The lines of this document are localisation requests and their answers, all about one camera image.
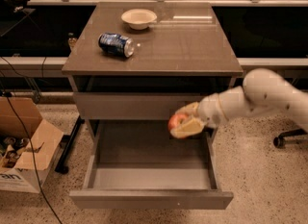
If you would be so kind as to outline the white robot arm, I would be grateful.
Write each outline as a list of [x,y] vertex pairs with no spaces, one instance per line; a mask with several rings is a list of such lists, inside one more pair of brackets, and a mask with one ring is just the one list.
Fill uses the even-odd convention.
[[186,138],[204,128],[216,129],[238,117],[253,117],[281,111],[304,131],[308,131],[308,93],[275,72],[258,68],[249,71],[239,87],[204,97],[177,110],[168,122],[170,134]]

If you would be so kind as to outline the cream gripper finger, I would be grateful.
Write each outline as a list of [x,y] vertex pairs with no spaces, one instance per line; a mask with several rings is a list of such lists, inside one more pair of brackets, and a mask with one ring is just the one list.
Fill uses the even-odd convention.
[[204,123],[198,118],[188,116],[178,128],[172,129],[170,134],[176,138],[186,138],[201,133],[204,127]]
[[190,104],[180,108],[175,113],[180,113],[180,114],[184,114],[184,115],[187,115],[187,116],[198,117],[198,106],[199,106],[198,102],[193,102],[193,103],[190,103]]

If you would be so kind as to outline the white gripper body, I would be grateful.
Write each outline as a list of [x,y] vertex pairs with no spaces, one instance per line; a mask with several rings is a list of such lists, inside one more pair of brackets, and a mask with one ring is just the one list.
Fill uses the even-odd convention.
[[221,109],[217,93],[209,95],[199,102],[197,114],[208,128],[215,129],[225,122],[225,115]]

